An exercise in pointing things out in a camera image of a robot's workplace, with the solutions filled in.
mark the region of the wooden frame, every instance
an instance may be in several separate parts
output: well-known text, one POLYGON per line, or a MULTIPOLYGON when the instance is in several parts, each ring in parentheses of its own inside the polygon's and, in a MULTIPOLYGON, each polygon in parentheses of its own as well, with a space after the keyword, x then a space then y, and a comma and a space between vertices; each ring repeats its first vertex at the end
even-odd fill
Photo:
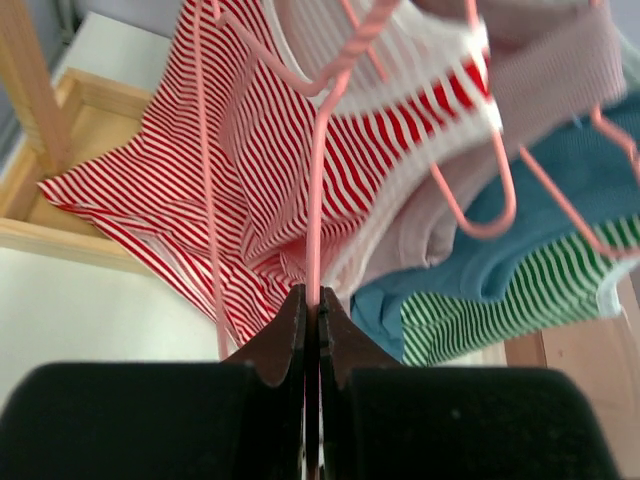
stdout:
POLYGON ((0 77, 26 135, 0 184, 0 247, 148 273, 119 244, 50 205, 37 182, 125 144, 152 94, 74 69, 54 91, 22 0, 2 0, 0 77))

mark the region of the striped fabric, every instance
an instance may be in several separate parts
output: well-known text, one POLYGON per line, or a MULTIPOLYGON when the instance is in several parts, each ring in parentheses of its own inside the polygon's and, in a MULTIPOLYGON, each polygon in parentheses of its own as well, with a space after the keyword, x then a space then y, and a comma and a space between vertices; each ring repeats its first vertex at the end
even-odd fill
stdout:
MULTIPOLYGON (((616 247, 638 245, 640 216, 607 222, 596 232, 616 247)), ((615 265, 574 233, 525 257, 502 301, 414 294, 402 305, 403 361, 434 365, 543 328, 598 318, 598 287, 615 265)))
MULTIPOLYGON (((222 271, 217 287, 242 344, 275 315, 291 285, 304 279, 311 134, 326 92, 311 100, 295 93, 230 27, 217 29, 212 6, 204 3, 200 28, 222 271)), ((276 51, 260 1, 221 3, 276 51)), ((194 8, 194 0, 185 1, 141 131, 127 145, 40 187, 53 205, 122 244, 215 320, 194 8)), ((325 284, 337 281, 358 252, 373 248, 431 162, 485 140, 500 124, 486 85, 484 30, 472 34, 437 25, 430 33, 432 50, 423 58, 431 64, 433 57, 430 70, 404 72, 390 82, 389 94, 382 86, 350 92, 330 119, 322 208, 325 284), (456 48, 457 55, 449 56, 456 48)))

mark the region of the red and white striped shirt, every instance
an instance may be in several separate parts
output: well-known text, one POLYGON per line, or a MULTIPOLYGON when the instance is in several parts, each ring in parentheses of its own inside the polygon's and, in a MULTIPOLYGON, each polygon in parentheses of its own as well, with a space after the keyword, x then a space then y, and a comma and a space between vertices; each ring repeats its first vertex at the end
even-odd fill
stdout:
MULTIPOLYGON (((313 75, 352 31, 344 22, 318 21, 324 18, 318 9, 332 1, 291 2, 306 5, 290 11, 293 29, 281 22, 271 2, 264 8, 257 0, 221 3, 289 68, 313 75), (296 55, 308 60, 304 68, 296 55)), ((368 2, 356 0, 354 9, 364 11, 368 2)), ((40 186, 52 204, 121 243, 215 320, 194 4, 185 1, 166 72, 140 132, 127 145, 40 186)), ((200 28, 220 237, 222 285, 217 287, 244 343, 273 318, 289 288, 304 281, 311 130, 327 92, 307 99, 293 91, 232 28, 217 29, 211 5, 205 4, 200 28)), ((429 165, 486 140, 500 127, 487 86, 484 27, 471 32, 411 8, 404 2, 374 43, 389 81, 374 76, 370 59, 359 60, 328 125, 323 281, 342 294, 354 288, 354 269, 366 266, 429 165)))

